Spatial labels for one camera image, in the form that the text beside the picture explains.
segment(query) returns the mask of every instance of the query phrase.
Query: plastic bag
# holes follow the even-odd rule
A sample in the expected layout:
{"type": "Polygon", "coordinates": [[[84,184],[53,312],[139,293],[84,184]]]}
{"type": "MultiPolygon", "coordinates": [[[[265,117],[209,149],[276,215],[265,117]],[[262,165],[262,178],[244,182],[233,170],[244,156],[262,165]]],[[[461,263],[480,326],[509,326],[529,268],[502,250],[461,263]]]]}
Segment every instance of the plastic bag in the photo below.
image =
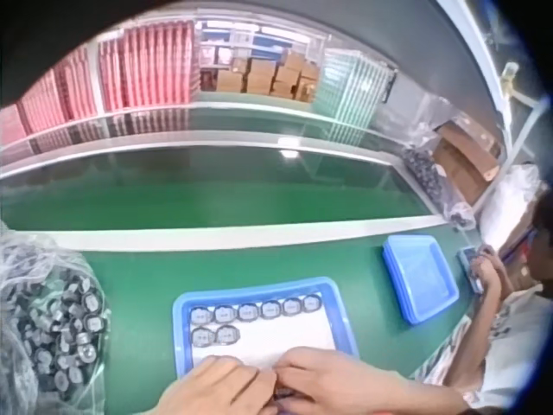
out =
{"type": "Polygon", "coordinates": [[[398,74],[387,102],[378,106],[371,128],[416,147],[424,145],[434,129],[457,115],[446,99],[424,91],[398,74]]]}
{"type": "Polygon", "coordinates": [[[91,267],[47,236],[0,228],[0,413],[103,413],[111,312],[91,267]]]}
{"type": "Polygon", "coordinates": [[[499,251],[539,188],[539,171],[534,164],[511,166],[486,202],[480,217],[482,239],[499,251]]]}
{"type": "Polygon", "coordinates": [[[473,209],[449,182],[443,167],[435,163],[429,150],[434,145],[435,140],[432,140],[421,148],[406,149],[402,156],[404,163],[447,221],[458,229],[474,229],[473,209]]]}

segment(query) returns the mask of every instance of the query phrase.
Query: hand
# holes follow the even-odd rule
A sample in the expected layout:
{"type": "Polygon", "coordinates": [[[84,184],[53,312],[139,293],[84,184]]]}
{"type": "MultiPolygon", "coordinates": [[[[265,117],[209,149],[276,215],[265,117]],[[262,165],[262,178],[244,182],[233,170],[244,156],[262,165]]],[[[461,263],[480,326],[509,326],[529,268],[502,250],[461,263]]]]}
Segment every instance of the hand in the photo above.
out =
{"type": "Polygon", "coordinates": [[[471,264],[471,269],[474,275],[481,281],[484,291],[501,291],[501,280],[491,260],[486,257],[478,257],[471,264]]]}
{"type": "Polygon", "coordinates": [[[293,348],[275,365],[279,383],[306,398],[277,404],[297,415],[359,415],[391,411],[408,381],[331,350],[293,348]]]}
{"type": "Polygon", "coordinates": [[[482,245],[478,250],[478,254],[489,259],[490,262],[492,262],[493,268],[495,268],[495,271],[497,271],[499,275],[501,273],[504,273],[505,275],[507,274],[503,261],[491,245],[482,245]]]}
{"type": "Polygon", "coordinates": [[[148,415],[277,415],[264,406],[275,390],[274,372],[259,372],[232,357],[207,357],[168,387],[148,415]]]}
{"type": "Polygon", "coordinates": [[[515,291],[512,286],[512,281],[507,274],[505,264],[503,264],[503,261],[499,257],[498,253],[495,252],[495,250],[489,245],[481,246],[479,249],[479,255],[489,259],[493,264],[493,268],[499,274],[499,280],[501,281],[501,301],[505,300],[515,291]]]}

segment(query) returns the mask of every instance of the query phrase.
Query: cardboard box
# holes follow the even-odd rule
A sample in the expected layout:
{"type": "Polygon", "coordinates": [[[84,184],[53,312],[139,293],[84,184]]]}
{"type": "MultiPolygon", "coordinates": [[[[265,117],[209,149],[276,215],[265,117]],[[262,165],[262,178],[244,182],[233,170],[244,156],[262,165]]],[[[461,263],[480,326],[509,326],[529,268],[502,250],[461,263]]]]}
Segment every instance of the cardboard box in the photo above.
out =
{"type": "Polygon", "coordinates": [[[309,78],[310,80],[318,80],[319,67],[317,67],[314,63],[305,61],[302,68],[302,78],[309,78]]]}
{"type": "Polygon", "coordinates": [[[272,78],[275,76],[275,69],[277,64],[274,61],[269,61],[266,59],[250,59],[250,73],[255,73],[257,75],[268,76],[272,78]]]}
{"type": "Polygon", "coordinates": [[[220,69],[217,76],[217,91],[220,93],[241,93],[244,76],[241,73],[233,73],[220,69]]]}
{"type": "Polygon", "coordinates": [[[442,125],[437,133],[455,146],[472,165],[482,174],[487,182],[491,182],[499,172],[498,161],[488,151],[476,143],[463,129],[449,121],[442,125]]]}
{"type": "Polygon", "coordinates": [[[259,95],[270,95],[270,86],[268,86],[266,88],[261,88],[261,87],[258,87],[258,86],[252,86],[252,87],[248,87],[246,89],[246,92],[247,93],[257,93],[259,95]]]}
{"type": "Polygon", "coordinates": [[[272,91],[276,93],[292,93],[292,88],[294,85],[288,84],[286,82],[280,82],[276,80],[273,82],[273,88],[272,91]]]}
{"type": "Polygon", "coordinates": [[[278,82],[283,82],[290,85],[296,85],[297,80],[300,79],[300,73],[294,69],[289,69],[287,67],[279,67],[276,70],[275,80],[278,82]]]}
{"type": "Polygon", "coordinates": [[[292,93],[279,93],[277,91],[272,91],[270,95],[278,98],[294,99],[294,95],[292,95],[292,93]]]}
{"type": "Polygon", "coordinates": [[[293,52],[290,49],[286,49],[283,52],[283,64],[288,69],[293,71],[301,72],[303,69],[303,63],[305,62],[305,57],[302,54],[293,52]]]}
{"type": "Polygon", "coordinates": [[[269,88],[270,90],[272,83],[273,79],[270,76],[249,73],[247,77],[247,86],[249,88],[269,88]]]}
{"type": "Polygon", "coordinates": [[[246,74],[248,72],[248,60],[245,58],[234,58],[232,60],[231,72],[246,74]]]}
{"type": "Polygon", "coordinates": [[[434,151],[434,159],[473,205],[497,175],[498,162],[453,122],[447,122],[437,132],[442,140],[434,151]]]}
{"type": "Polygon", "coordinates": [[[476,143],[480,144],[484,150],[489,151],[491,154],[501,151],[498,140],[464,112],[454,117],[453,121],[472,137],[476,143]]]}
{"type": "Polygon", "coordinates": [[[296,88],[296,101],[313,102],[316,83],[309,78],[300,78],[296,88]]]}

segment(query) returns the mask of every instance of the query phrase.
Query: clear plastic bag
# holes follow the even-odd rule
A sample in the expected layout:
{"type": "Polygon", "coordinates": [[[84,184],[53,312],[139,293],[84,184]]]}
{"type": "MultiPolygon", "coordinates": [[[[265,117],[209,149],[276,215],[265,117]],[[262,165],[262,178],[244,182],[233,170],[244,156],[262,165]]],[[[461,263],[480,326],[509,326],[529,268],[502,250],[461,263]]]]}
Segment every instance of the clear plastic bag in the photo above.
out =
{"type": "Polygon", "coordinates": [[[111,312],[91,267],[48,236],[0,229],[0,413],[103,413],[111,312]]]}
{"type": "Polygon", "coordinates": [[[511,166],[480,217],[482,239],[499,251],[515,226],[520,222],[528,204],[539,188],[539,171],[535,164],[511,166]]]}
{"type": "Polygon", "coordinates": [[[435,163],[430,150],[434,146],[435,140],[430,140],[423,147],[406,149],[402,154],[404,163],[447,221],[458,229],[474,229],[473,209],[449,182],[443,167],[435,163]]]}

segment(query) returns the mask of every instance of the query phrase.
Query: worker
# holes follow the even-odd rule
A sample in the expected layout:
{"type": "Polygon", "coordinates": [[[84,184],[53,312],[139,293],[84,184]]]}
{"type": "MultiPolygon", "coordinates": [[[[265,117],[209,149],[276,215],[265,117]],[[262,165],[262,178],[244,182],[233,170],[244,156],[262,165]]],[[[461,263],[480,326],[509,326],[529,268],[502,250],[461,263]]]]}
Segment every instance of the worker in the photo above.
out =
{"type": "Polygon", "coordinates": [[[512,292],[497,255],[485,252],[474,261],[484,293],[445,386],[407,380],[331,350],[294,348],[267,371],[210,356],[170,386],[150,415],[275,415],[280,410],[457,415],[507,409],[531,378],[553,311],[553,192],[537,204],[533,226],[528,267],[541,284],[512,292]],[[479,375],[467,402],[461,392],[479,375]],[[298,394],[273,402],[277,384],[298,394]]]}

